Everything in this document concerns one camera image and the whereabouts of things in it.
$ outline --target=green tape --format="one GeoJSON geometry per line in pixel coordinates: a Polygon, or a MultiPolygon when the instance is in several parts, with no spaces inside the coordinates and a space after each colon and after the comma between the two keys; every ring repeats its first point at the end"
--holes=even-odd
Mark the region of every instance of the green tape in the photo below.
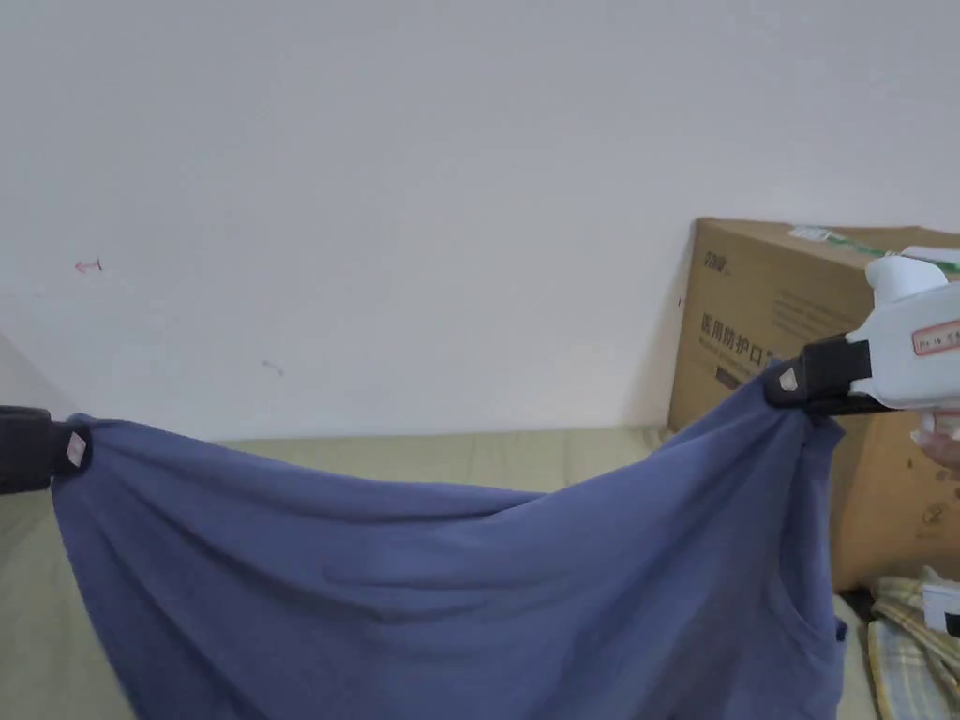
{"type": "MultiPolygon", "coordinates": [[[[869,255],[870,257],[885,257],[886,255],[893,254],[902,254],[899,252],[886,252],[883,250],[877,250],[876,248],[871,248],[869,245],[862,245],[860,243],[854,243],[850,238],[844,237],[843,235],[838,235],[835,232],[829,232],[827,234],[827,242],[831,245],[837,245],[841,248],[847,248],[853,252],[859,252],[861,255],[869,255]]],[[[940,268],[945,273],[960,274],[960,264],[955,262],[946,262],[944,260],[930,260],[926,257],[917,257],[914,258],[917,260],[922,260],[923,262],[932,263],[940,268]]]]}

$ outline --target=pink mark on wall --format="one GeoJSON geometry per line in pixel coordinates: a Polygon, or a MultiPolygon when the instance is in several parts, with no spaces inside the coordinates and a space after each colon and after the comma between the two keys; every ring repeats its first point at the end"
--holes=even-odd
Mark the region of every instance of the pink mark on wall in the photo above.
{"type": "Polygon", "coordinates": [[[96,262],[78,262],[73,266],[78,273],[83,273],[86,275],[87,270],[97,270],[99,272],[104,271],[104,266],[100,264],[100,258],[97,258],[96,262]]]}

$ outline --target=cloth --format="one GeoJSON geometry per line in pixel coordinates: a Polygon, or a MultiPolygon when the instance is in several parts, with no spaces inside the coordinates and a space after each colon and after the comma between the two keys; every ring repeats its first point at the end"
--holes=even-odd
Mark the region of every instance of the cloth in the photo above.
{"type": "Polygon", "coordinates": [[[874,586],[868,653],[883,720],[960,718],[960,640],[926,626],[924,585],[940,578],[927,568],[920,580],[881,578],[874,586]]]}
{"type": "Polygon", "coordinates": [[[830,718],[832,422],[751,383],[549,494],[380,483],[90,420],[56,481],[148,718],[830,718]]]}

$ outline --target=cardboard box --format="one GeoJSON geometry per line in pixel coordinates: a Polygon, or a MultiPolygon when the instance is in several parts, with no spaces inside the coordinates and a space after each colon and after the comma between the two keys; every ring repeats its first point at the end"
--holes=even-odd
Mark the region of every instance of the cardboard box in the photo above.
{"type": "MultiPolygon", "coordinates": [[[[960,249],[960,235],[698,221],[671,427],[691,424],[805,343],[863,324],[874,307],[865,267],[910,246],[960,249]]],[[[910,431],[919,426],[913,413],[842,424],[847,437],[832,473],[834,586],[914,575],[923,564],[960,580],[960,473],[936,466],[912,442],[910,431]]]]}

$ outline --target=white object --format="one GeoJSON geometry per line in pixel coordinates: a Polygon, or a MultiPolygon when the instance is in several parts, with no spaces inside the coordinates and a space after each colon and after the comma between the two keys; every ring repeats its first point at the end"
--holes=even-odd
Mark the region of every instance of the white object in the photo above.
{"type": "Polygon", "coordinates": [[[947,615],[960,615],[960,585],[924,585],[924,622],[930,630],[947,631],[947,615]]]}
{"type": "Polygon", "coordinates": [[[867,280],[874,311],[847,340],[870,343],[872,376],[851,393],[898,410],[960,411],[960,283],[898,255],[870,263],[867,280]]]}

